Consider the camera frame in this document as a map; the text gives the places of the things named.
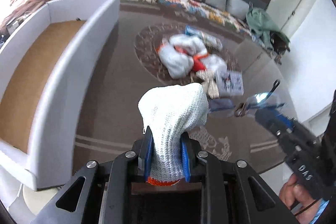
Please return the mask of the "person's right hand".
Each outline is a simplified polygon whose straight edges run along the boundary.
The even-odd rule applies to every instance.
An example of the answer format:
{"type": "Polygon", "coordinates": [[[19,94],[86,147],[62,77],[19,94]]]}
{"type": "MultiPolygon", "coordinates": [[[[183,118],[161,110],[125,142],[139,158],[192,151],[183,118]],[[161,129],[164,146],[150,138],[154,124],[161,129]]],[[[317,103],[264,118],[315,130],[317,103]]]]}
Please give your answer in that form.
{"type": "Polygon", "coordinates": [[[295,201],[299,202],[301,210],[307,208],[303,213],[295,216],[299,223],[315,223],[319,214],[323,212],[329,203],[324,200],[314,200],[309,192],[298,183],[295,174],[292,174],[289,180],[282,186],[279,198],[288,209],[292,207],[295,201]]]}

